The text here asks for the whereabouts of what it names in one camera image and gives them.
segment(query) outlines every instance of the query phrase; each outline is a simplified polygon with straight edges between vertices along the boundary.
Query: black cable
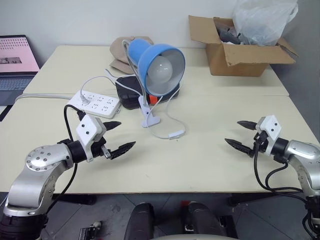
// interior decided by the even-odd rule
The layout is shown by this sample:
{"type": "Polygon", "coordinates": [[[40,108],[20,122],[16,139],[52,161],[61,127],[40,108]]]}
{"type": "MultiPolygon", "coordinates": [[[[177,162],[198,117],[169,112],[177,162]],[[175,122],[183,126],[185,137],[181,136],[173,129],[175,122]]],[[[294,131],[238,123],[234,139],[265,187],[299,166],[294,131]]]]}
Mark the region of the black cable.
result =
{"type": "Polygon", "coordinates": [[[72,184],[73,180],[75,179],[76,173],[77,173],[77,168],[78,168],[78,163],[75,163],[74,164],[74,168],[73,168],[73,173],[72,173],[72,176],[71,176],[68,184],[63,189],[63,191],[59,194],[59,196],[57,196],[56,199],[51,203],[51,205],[49,206],[48,210],[46,211],[47,214],[54,207],[54,205],[59,201],[59,199],[62,197],[62,195],[64,195],[66,193],[66,191],[68,190],[68,188],[72,184]]]}
{"type": "MultiPolygon", "coordinates": [[[[77,112],[81,112],[81,110],[79,110],[78,108],[76,108],[75,106],[70,105],[70,104],[65,105],[64,109],[63,109],[63,116],[64,116],[66,129],[68,131],[70,140],[73,142],[74,138],[72,137],[72,134],[71,134],[70,125],[69,125],[68,116],[67,116],[67,109],[68,108],[72,108],[72,109],[76,110],[77,112]]],[[[63,191],[59,194],[59,196],[57,196],[56,199],[51,203],[51,205],[49,206],[48,210],[46,211],[47,214],[54,207],[54,205],[59,201],[59,199],[62,197],[62,195],[64,195],[66,193],[66,191],[68,190],[68,188],[72,184],[73,180],[75,179],[75,176],[76,176],[76,173],[77,173],[77,169],[78,169],[78,163],[75,163],[74,164],[74,168],[73,168],[73,173],[72,173],[72,176],[71,176],[68,184],[65,186],[63,191]]]]}
{"type": "Polygon", "coordinates": [[[69,126],[69,121],[68,121],[68,116],[67,116],[67,110],[68,110],[68,108],[72,108],[72,109],[76,110],[77,112],[80,112],[80,110],[79,110],[78,108],[76,108],[75,106],[70,105],[70,104],[65,105],[65,106],[64,106],[64,109],[63,109],[63,116],[64,116],[64,121],[65,121],[66,129],[68,130],[68,134],[69,134],[70,140],[73,142],[74,139],[73,139],[72,134],[71,134],[71,130],[70,130],[70,126],[69,126]]]}
{"type": "MultiPolygon", "coordinates": [[[[266,176],[266,178],[265,178],[265,185],[266,185],[267,188],[271,188],[271,187],[269,186],[269,179],[270,179],[270,177],[271,177],[273,174],[275,174],[275,173],[277,173],[277,172],[279,172],[279,171],[282,171],[282,170],[286,169],[286,168],[289,166],[289,164],[288,164],[287,162],[284,162],[283,164],[284,164],[284,166],[279,167],[279,168],[271,171],[271,172],[266,176]]],[[[303,193],[302,189],[297,188],[297,187],[291,187],[291,186],[288,186],[288,187],[275,187],[275,188],[272,188],[272,189],[275,190],[275,191],[279,191],[279,190],[293,190],[293,191],[298,191],[298,192],[303,193]]]]}
{"type": "Polygon", "coordinates": [[[260,144],[259,144],[259,143],[256,143],[256,144],[255,144],[255,151],[254,151],[254,160],[253,160],[254,175],[255,175],[255,178],[256,178],[257,182],[259,183],[259,185],[260,185],[263,189],[268,190],[268,191],[271,191],[271,192],[274,193],[274,194],[278,194],[278,195],[280,195],[280,196],[285,196],[285,197],[289,197],[289,198],[298,199],[298,200],[302,201],[304,204],[306,204],[307,201],[304,200],[302,197],[299,197],[299,196],[296,196],[296,195],[291,195],[291,194],[288,194],[288,193],[278,192],[278,191],[274,190],[274,189],[271,188],[271,187],[266,187],[265,185],[263,185],[263,183],[262,183],[261,180],[260,180],[259,174],[258,174],[258,154],[259,154],[259,147],[260,147],[260,144]]]}
{"type": "Polygon", "coordinates": [[[316,239],[316,238],[313,236],[313,234],[309,231],[309,229],[307,228],[307,225],[306,225],[306,221],[307,221],[307,219],[308,219],[308,214],[309,214],[309,213],[307,213],[307,214],[304,216],[304,218],[302,219],[302,226],[303,226],[304,230],[309,234],[309,236],[311,237],[311,239],[316,239]]]}

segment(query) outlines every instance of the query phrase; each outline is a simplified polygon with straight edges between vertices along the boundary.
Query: power socket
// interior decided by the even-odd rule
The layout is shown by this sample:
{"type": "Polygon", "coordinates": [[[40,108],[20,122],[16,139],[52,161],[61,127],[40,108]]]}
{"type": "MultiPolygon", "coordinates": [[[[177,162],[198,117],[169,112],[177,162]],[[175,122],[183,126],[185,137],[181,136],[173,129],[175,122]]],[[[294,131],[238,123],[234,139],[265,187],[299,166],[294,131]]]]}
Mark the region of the power socket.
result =
{"type": "Polygon", "coordinates": [[[68,104],[83,110],[87,114],[112,119],[117,113],[121,103],[118,98],[105,96],[89,91],[82,91],[82,94],[90,100],[88,104],[84,104],[80,98],[78,91],[68,102],[68,104]]]}

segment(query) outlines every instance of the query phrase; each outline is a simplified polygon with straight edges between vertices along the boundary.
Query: cardboard box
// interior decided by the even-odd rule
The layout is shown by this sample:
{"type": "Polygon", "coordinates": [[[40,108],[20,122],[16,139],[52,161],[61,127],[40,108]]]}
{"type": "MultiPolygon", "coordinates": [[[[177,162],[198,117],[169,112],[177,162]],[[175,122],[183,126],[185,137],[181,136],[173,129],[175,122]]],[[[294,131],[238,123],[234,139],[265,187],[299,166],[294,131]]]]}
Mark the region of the cardboard box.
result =
{"type": "Polygon", "coordinates": [[[216,22],[234,26],[230,18],[189,15],[190,38],[206,44],[205,50],[212,75],[258,77],[269,64],[296,62],[280,47],[297,55],[283,38],[279,39],[276,46],[227,44],[221,42],[216,22]]]}

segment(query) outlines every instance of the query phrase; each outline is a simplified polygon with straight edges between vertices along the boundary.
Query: beige cap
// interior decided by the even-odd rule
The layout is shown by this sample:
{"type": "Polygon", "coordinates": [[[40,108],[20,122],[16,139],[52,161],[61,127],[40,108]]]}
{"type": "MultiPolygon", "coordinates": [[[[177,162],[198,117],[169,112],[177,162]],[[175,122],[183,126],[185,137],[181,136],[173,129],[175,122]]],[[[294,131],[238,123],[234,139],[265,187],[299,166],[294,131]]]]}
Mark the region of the beige cap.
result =
{"type": "Polygon", "coordinates": [[[123,40],[133,41],[134,39],[144,39],[150,44],[154,42],[147,36],[121,36],[118,37],[110,46],[110,52],[114,56],[115,60],[110,63],[110,66],[116,68],[126,74],[133,74],[134,71],[129,66],[128,59],[122,45],[123,40]]]}

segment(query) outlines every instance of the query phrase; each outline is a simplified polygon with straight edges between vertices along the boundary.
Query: laptop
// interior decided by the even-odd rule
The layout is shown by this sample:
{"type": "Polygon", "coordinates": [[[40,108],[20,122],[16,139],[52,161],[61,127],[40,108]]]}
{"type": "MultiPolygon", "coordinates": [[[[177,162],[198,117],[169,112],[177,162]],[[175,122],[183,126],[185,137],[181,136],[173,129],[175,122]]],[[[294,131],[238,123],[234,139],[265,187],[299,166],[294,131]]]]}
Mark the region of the laptop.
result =
{"type": "Polygon", "coordinates": [[[25,35],[0,36],[0,106],[13,105],[38,71],[25,35]]]}

